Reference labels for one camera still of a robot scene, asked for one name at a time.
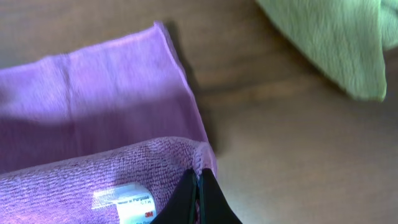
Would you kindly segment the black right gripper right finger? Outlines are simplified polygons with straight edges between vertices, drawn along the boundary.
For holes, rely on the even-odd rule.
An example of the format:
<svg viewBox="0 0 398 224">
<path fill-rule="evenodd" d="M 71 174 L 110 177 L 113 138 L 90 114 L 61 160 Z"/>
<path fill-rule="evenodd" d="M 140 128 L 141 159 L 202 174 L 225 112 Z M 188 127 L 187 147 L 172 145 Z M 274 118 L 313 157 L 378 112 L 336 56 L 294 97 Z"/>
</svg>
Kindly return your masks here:
<svg viewBox="0 0 398 224">
<path fill-rule="evenodd" d="M 203 169 L 198 182 L 201 224 L 242 224 L 228 205 L 211 169 Z"/>
</svg>

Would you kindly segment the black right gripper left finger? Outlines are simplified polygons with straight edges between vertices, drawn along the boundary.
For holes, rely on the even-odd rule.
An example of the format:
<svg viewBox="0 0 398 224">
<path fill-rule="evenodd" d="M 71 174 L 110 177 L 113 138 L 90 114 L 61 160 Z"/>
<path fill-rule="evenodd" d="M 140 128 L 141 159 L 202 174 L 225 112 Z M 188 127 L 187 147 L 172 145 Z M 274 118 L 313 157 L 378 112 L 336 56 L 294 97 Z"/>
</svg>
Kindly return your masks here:
<svg viewBox="0 0 398 224">
<path fill-rule="evenodd" d="M 187 169 L 172 196 L 151 224 L 194 224 L 196 217 L 197 178 L 193 169 Z"/>
</svg>

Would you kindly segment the purple microfiber cloth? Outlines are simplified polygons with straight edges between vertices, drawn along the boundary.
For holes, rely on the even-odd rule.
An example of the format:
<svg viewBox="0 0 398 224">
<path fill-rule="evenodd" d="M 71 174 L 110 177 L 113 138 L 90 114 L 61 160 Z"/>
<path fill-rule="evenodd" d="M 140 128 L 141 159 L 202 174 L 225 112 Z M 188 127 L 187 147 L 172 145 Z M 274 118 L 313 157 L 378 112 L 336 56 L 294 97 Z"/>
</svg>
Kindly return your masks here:
<svg viewBox="0 0 398 224">
<path fill-rule="evenodd" d="M 120 223 L 93 192 L 138 183 L 159 214 L 216 160 L 165 26 L 1 70 L 1 222 Z"/>
</svg>

